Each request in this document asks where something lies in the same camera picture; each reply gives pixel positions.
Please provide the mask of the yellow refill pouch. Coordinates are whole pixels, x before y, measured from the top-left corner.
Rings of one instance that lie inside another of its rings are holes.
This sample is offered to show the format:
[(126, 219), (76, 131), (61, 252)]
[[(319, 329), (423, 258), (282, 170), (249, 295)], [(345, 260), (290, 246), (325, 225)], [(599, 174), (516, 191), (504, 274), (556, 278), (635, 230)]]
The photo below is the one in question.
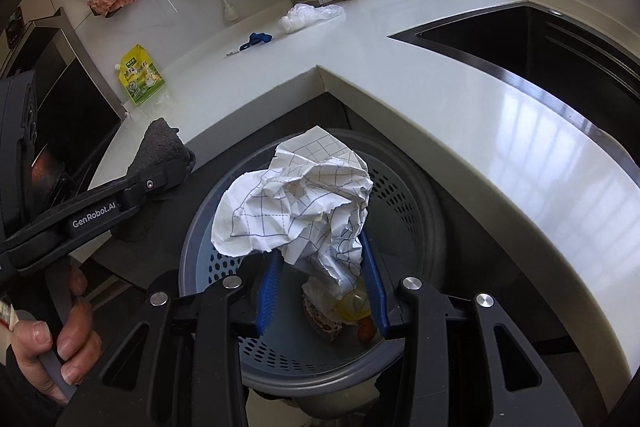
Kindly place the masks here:
[(130, 101), (140, 106), (165, 84), (165, 79), (148, 51), (140, 44), (133, 46), (115, 65), (119, 83)]

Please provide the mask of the black oven appliance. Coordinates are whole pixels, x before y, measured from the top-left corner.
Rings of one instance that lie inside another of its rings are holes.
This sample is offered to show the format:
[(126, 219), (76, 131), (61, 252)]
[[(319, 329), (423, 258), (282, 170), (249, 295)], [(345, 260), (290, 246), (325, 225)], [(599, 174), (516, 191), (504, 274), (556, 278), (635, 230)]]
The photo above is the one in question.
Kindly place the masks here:
[(26, 25), (1, 66), (3, 78), (19, 72), (35, 73), (32, 194), (45, 210), (88, 190), (125, 109), (63, 9)]

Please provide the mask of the dark grey towel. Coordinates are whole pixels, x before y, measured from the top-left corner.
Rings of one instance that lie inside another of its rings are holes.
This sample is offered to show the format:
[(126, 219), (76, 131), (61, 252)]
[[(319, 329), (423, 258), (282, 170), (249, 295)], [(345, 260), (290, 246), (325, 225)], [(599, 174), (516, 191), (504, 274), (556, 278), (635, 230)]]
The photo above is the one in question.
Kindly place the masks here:
[(178, 182), (170, 187), (163, 187), (156, 195), (148, 196), (134, 216), (111, 229), (113, 239), (125, 243), (143, 242), (154, 228), (160, 210), (171, 201), (178, 187), (189, 178), (196, 163), (196, 156), (180, 140), (178, 132), (179, 130), (170, 127), (164, 118), (157, 118), (149, 124), (127, 174), (147, 174), (155, 167), (165, 170), (173, 162), (179, 170)]

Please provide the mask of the black kitchen sink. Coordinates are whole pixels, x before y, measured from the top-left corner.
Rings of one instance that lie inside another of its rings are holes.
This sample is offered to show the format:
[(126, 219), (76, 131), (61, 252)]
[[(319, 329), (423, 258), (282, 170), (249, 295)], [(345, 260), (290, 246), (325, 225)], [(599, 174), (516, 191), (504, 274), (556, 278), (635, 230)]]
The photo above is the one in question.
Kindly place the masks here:
[(639, 179), (639, 60), (599, 31), (522, 1), (433, 20), (394, 37), (518, 89)]

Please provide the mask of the crumpled clear plastic bag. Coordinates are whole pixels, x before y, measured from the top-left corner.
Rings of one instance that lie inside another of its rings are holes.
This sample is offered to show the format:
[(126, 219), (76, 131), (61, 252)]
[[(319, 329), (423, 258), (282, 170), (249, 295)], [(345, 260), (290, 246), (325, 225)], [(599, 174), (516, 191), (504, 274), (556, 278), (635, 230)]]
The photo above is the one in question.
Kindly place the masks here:
[(285, 16), (278, 21), (280, 31), (285, 35), (294, 34), (307, 27), (317, 25), (326, 20), (334, 20), (344, 14), (344, 9), (336, 4), (313, 6), (306, 3), (296, 3)]

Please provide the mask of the blue bottle brush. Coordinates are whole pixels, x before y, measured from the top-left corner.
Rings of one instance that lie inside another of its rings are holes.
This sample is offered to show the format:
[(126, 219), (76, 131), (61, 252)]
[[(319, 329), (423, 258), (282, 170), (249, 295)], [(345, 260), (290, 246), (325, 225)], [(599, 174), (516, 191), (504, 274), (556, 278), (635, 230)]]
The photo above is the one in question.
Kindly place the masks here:
[(235, 11), (235, 8), (228, 0), (221, 0), (222, 2), (222, 14), (224, 14), (224, 20), (227, 22), (234, 22), (239, 19), (239, 14)]

